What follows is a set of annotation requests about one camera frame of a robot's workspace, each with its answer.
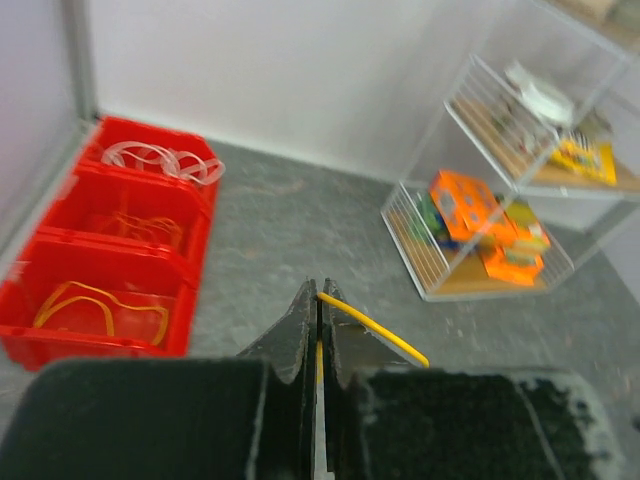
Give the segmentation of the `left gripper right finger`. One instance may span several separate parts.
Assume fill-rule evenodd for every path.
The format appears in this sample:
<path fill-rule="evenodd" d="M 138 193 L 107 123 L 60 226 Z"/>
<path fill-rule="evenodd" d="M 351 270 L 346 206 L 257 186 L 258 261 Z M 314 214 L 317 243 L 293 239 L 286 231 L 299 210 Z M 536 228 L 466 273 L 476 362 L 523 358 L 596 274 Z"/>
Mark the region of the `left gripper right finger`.
<path fill-rule="evenodd" d="M 327 467 L 338 479 L 619 479 L 595 390 L 546 367 L 425 367 L 319 295 Z"/>

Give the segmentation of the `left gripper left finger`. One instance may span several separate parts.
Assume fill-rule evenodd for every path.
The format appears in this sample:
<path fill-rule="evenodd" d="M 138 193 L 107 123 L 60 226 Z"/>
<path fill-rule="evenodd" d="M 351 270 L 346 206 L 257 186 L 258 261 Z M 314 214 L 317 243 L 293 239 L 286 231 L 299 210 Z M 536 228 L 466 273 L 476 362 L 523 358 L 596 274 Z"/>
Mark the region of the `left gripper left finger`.
<path fill-rule="evenodd" d="M 310 479 L 317 287 L 226 358 L 69 360 L 26 390 L 5 479 Z"/>

